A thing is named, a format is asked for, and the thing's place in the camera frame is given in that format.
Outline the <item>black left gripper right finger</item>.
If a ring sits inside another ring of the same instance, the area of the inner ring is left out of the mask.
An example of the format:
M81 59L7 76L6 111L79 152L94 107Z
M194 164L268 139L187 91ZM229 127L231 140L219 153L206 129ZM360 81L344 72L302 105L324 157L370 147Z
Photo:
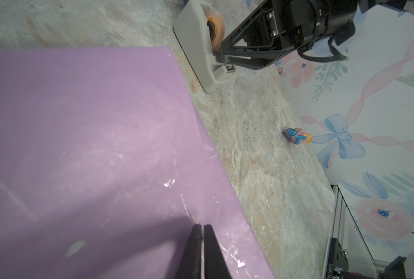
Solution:
M232 279L213 227L204 226L204 272L206 279Z

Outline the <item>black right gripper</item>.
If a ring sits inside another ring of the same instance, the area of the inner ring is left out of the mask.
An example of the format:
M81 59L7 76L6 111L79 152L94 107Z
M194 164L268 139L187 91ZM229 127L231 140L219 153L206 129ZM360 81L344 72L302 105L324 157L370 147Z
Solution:
M318 41L339 46L355 34L357 7L357 1L263 1L222 41L225 63L261 70Z

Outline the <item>pink purple wrapping paper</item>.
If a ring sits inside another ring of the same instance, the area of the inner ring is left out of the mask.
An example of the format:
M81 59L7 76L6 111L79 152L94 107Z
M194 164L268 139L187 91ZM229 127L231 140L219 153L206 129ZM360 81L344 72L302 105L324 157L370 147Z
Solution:
M171 279L196 223L274 277L170 47L0 51L0 279Z

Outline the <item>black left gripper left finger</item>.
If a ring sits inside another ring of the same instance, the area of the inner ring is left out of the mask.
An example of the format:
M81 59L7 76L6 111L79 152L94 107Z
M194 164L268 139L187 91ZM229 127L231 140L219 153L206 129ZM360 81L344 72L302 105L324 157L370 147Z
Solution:
M195 224L188 237L175 279L201 278L202 227Z

